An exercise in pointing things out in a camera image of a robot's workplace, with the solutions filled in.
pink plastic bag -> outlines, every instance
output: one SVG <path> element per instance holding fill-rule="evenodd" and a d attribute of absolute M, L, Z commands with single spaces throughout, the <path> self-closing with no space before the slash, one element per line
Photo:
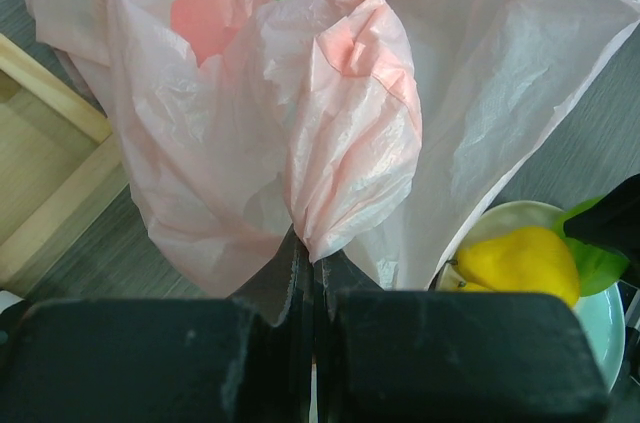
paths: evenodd
<path fill-rule="evenodd" d="M 117 134 L 152 240 L 225 295 L 293 219 L 312 260 L 409 194 L 421 115 L 384 0 L 27 0 Z"/>

yellow fruit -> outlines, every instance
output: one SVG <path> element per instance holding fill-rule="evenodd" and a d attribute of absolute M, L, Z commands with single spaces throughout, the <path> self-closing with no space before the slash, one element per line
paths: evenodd
<path fill-rule="evenodd" d="M 527 226 L 476 243 L 458 250 L 456 260 L 456 270 L 467 280 L 467 286 L 549 293 L 569 306 L 580 297 L 573 256 L 564 241 L 547 228 Z"/>

black object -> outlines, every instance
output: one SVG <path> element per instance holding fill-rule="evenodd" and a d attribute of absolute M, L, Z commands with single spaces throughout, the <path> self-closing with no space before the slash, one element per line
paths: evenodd
<path fill-rule="evenodd" d="M 228 300 L 32 308 L 0 363 L 0 421 L 598 422 L 573 313 L 543 295 L 384 292 L 290 232 Z"/>
<path fill-rule="evenodd" d="M 640 292 L 633 291 L 628 304 L 623 307 L 625 309 L 625 350 L 622 360 L 621 373 L 629 375 L 633 381 L 640 384 Z"/>
<path fill-rule="evenodd" d="M 3 293 L 8 293 L 13 297 L 11 293 L 5 292 L 5 290 L 0 288 L 0 300 Z M 0 358 L 5 351 L 9 337 L 15 331 L 20 318 L 22 318 L 22 315 L 25 314 L 30 306 L 31 304 L 29 302 L 21 300 L 7 308 L 0 309 Z"/>
<path fill-rule="evenodd" d="M 631 265 L 622 279 L 640 287 L 640 174 L 565 221 L 564 232 L 570 238 L 626 256 Z"/>

gray surface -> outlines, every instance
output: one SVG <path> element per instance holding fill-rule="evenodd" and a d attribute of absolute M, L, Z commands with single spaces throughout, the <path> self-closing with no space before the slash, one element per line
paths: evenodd
<path fill-rule="evenodd" d="M 68 82 L 53 53 L 34 41 L 22 0 L 0 0 L 0 31 Z M 535 199 L 569 208 L 640 171 L 640 32 L 615 55 L 567 119 L 524 165 L 498 201 Z M 128 191 L 105 211 L 30 295 L 196 296 L 146 236 Z M 640 421 L 626 381 L 610 421 Z"/>

green leaf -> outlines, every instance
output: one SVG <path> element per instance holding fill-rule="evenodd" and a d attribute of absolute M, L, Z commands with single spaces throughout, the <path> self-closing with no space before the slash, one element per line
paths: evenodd
<path fill-rule="evenodd" d="M 576 262 L 580 275 L 580 296 L 590 296 L 613 285 L 629 266 L 624 256 L 611 253 L 593 245 L 587 245 L 564 233 L 564 222 L 587 211 L 598 203 L 602 197 L 580 203 L 562 215 L 553 225 L 553 231 L 564 240 Z"/>

